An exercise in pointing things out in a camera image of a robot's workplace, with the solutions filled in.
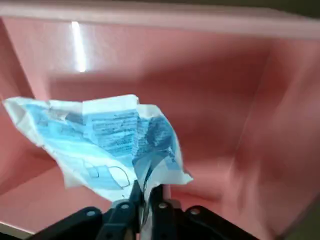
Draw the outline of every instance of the metal screw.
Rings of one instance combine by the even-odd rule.
[[[165,209],[167,206],[168,206],[168,205],[167,205],[165,202],[161,202],[161,203],[159,204],[159,208],[160,208],[160,209]]]
[[[197,208],[192,208],[192,209],[190,210],[190,213],[191,213],[192,215],[198,215],[198,214],[200,213],[200,210],[197,209]]]
[[[86,213],[86,215],[87,215],[88,217],[92,217],[92,216],[96,215],[96,212],[95,212],[95,211],[88,211],[88,212]]]
[[[128,208],[129,208],[129,205],[128,205],[128,204],[122,204],[122,205],[121,205],[121,208],[122,208],[122,209],[128,209]]]

